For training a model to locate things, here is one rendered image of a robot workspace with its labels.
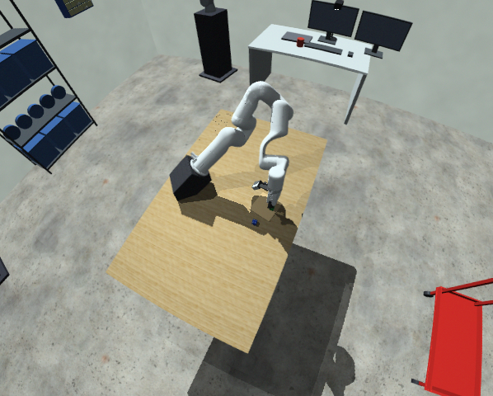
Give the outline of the brown mat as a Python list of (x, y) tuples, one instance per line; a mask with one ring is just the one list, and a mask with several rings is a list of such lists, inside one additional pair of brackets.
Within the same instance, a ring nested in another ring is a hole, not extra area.
[(266, 202), (267, 196), (268, 195), (266, 193), (262, 192), (249, 209), (269, 222), (282, 204), (277, 201), (274, 210), (269, 210), (267, 208), (269, 203), (267, 204)]

